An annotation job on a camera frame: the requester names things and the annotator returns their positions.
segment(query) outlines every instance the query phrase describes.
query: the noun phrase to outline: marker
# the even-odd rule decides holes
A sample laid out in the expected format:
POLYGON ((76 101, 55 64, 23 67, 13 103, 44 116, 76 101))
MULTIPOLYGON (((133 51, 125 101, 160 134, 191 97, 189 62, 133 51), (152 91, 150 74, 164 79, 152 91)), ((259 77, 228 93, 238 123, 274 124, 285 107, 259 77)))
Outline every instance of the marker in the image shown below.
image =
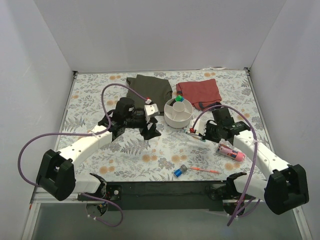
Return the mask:
POLYGON ((190 169, 193 169, 193 170, 197 170, 197 171, 201 171, 201 172, 207 172, 207 173, 213 173, 213 174, 220 174, 221 172, 219 171, 214 171, 214 170, 208 170, 208 169, 203 169, 203 168, 199 168, 199 167, 194 167, 194 166, 191 166, 189 167, 190 169))

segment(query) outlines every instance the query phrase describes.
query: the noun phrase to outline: white plastic container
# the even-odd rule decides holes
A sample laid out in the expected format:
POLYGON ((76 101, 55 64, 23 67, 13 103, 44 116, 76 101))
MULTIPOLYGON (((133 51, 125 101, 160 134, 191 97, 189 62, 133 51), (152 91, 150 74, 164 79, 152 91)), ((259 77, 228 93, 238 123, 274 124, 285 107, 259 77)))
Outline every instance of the white plastic container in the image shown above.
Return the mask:
POLYGON ((175 98, 170 99, 164 105, 164 120, 170 127, 182 129, 190 123, 194 108, 186 99, 176 101, 173 106, 170 106, 174 100, 175 98))

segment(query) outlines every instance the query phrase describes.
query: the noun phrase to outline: red cloth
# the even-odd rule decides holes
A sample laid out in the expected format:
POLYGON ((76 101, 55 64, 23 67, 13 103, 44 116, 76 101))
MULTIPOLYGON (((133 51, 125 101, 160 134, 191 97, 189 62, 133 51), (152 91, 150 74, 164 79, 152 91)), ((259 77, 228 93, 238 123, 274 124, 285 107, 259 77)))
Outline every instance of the red cloth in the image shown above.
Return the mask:
POLYGON ((209 105, 220 102, 221 96, 216 80, 187 81, 176 85, 177 95, 183 96, 196 109, 204 111, 209 105))

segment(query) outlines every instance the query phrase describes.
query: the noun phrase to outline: white corner wall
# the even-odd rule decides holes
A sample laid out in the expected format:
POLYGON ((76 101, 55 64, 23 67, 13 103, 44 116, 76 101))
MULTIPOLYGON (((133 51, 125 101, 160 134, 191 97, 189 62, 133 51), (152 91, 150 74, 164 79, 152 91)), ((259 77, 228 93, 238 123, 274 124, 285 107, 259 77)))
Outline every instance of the white corner wall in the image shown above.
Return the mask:
MULTIPOLYGON (((0 1, 0 238, 21 239, 33 187, 17 169, 32 137, 59 130, 72 71, 32 0, 0 1)), ((32 144, 22 169, 35 181, 55 138, 32 144)))
POLYGON ((303 211, 320 239, 320 2, 287 0, 251 68, 277 155, 302 165, 310 202, 303 211))
POLYGON ((34 0, 79 72, 243 69, 285 0, 34 0))

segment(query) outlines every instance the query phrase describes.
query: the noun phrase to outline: pink cylinder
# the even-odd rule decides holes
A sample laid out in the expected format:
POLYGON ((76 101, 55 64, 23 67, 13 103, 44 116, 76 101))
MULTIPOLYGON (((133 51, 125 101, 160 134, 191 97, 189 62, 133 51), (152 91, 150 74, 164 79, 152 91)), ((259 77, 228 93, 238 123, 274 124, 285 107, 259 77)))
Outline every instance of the pink cylinder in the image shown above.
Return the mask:
POLYGON ((237 162, 243 162, 245 160, 246 155, 243 152, 232 150, 230 147, 219 144, 218 149, 216 150, 217 153, 225 155, 237 162))

